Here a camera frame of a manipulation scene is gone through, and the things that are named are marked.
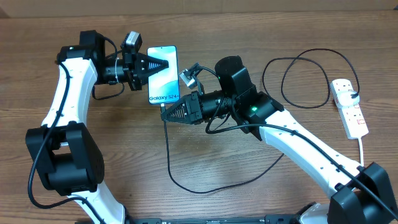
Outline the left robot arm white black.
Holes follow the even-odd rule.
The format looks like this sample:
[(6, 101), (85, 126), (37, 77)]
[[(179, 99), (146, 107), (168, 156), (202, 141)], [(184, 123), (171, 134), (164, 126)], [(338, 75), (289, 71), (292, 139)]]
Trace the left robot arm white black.
[(169, 63), (140, 53), (138, 32), (128, 33), (111, 55), (105, 50), (108, 42), (97, 31), (86, 30), (77, 45), (64, 46), (58, 53), (52, 105), (41, 126), (25, 136), (33, 160), (29, 175), (38, 176), (45, 189), (62, 196), (63, 203), (79, 204), (93, 223), (132, 223), (104, 181), (103, 155), (86, 126), (88, 105), (96, 85), (140, 90)]

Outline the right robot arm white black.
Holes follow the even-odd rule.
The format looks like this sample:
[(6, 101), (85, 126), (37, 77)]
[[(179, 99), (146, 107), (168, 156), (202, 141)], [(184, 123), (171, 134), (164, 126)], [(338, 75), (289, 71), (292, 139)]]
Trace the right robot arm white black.
[(291, 218), (292, 223), (389, 223), (397, 218), (391, 182), (381, 166), (363, 167), (307, 131), (278, 101), (257, 91), (240, 57), (221, 59), (215, 75), (220, 90), (181, 97), (161, 109), (163, 121), (200, 124), (230, 115), (236, 129), (289, 157), (330, 200), (326, 205), (310, 203)]

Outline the blue Samsung Galaxy smartphone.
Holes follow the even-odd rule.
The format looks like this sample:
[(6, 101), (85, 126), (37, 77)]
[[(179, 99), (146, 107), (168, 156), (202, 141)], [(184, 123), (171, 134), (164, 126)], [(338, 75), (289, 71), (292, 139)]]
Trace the blue Samsung Galaxy smartphone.
[(180, 99), (177, 48), (174, 45), (150, 47), (148, 56), (166, 60), (169, 67), (149, 77), (148, 99), (150, 104), (175, 103)]

